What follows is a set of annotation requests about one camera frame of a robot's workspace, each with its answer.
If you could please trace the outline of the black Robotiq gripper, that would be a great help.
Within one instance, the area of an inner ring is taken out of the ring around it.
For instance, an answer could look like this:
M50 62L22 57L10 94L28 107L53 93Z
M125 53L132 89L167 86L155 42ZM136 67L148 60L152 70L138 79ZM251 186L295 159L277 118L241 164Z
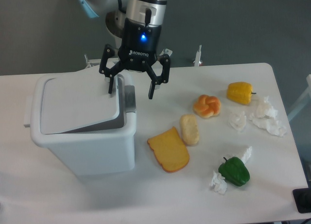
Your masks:
M124 69L147 72L151 78L148 98L152 99L156 86L169 81L171 59L168 54L160 55L158 61L162 65L162 73L156 76L152 65L156 62L156 50L162 26L150 27L135 23L126 18L121 46L118 51L120 61L112 68L107 61L116 54L111 45L106 44L101 58L99 73L109 81L108 93L112 93L114 77Z

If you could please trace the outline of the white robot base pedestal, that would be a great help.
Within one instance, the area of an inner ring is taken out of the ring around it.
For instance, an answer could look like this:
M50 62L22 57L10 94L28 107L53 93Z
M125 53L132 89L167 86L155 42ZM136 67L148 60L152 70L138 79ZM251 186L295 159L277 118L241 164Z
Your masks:
M172 53L173 53L172 50L165 48L162 50L160 55L167 54L169 57L171 57ZM203 61L201 59L201 54L202 54L202 45L199 45L199 48L198 48L196 55L195 55L195 59L192 62L194 67L199 67L199 66L203 65ZM90 59L89 60L86 54L84 54L84 58L86 61L86 69L93 67L93 66L96 66L96 65L99 65L101 62L101 59ZM113 57L113 58L110 58L108 61L112 64L116 64L119 61L119 59L117 59L116 57Z

